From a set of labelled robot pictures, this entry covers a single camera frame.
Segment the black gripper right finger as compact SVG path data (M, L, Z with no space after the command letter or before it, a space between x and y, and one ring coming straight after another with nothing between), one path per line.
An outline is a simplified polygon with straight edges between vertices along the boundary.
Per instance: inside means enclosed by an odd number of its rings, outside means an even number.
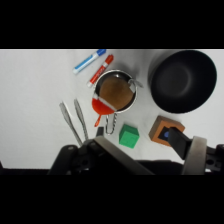
M182 175L203 175L207 154L207 140L194 136L189 139L177 128L169 129L168 143L184 161Z

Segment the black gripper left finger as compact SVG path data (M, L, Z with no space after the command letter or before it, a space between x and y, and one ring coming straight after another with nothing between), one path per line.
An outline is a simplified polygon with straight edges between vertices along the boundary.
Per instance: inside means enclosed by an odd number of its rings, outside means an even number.
M94 138L95 170L105 175L152 175L152 172L104 137L104 128Z

